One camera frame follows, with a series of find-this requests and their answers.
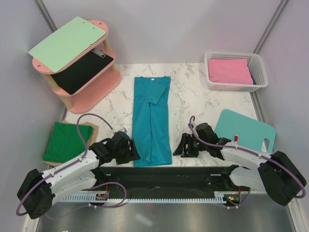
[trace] plastic basket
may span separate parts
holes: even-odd
[[[208,73],[208,60],[210,59],[247,59],[249,70],[256,82],[256,85],[226,84],[210,81]],[[266,69],[262,58],[258,54],[209,51],[205,53],[205,69],[207,85],[208,88],[212,90],[253,92],[258,90],[259,88],[266,87],[268,85]]]

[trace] teal shirt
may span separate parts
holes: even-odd
[[[169,76],[135,77],[132,138],[140,156],[135,167],[172,164],[169,86]]]

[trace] pink towel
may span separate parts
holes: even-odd
[[[247,59],[210,59],[208,73],[212,82],[253,85]]]

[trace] metal floor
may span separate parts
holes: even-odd
[[[48,212],[58,217],[80,203],[57,203]],[[113,209],[81,209],[61,220],[41,218],[37,232],[295,232],[287,207],[267,195],[250,195],[230,209],[211,204],[128,203]]]

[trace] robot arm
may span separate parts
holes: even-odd
[[[83,159],[82,155],[79,155],[42,173],[37,169],[30,171],[17,196],[22,201],[33,186],[45,177],[52,176],[31,192],[23,203],[30,218],[38,218],[64,197],[83,189],[89,189],[97,181],[104,181],[105,174],[99,167],[104,163],[111,162],[112,159],[116,159],[117,164],[140,159],[134,141],[122,131],[116,132],[111,139],[104,139],[91,145]]]
[[[191,122],[189,128],[194,134]],[[237,163],[238,165],[230,166],[224,173],[234,185],[266,192],[280,205],[285,206],[293,198],[297,198],[297,194],[307,184],[302,174],[283,152],[263,153],[257,157],[253,155],[256,154],[253,150],[241,147],[229,139],[218,138],[207,123],[196,126],[194,135],[184,133],[173,155],[196,158],[199,151],[208,151],[213,157]]]

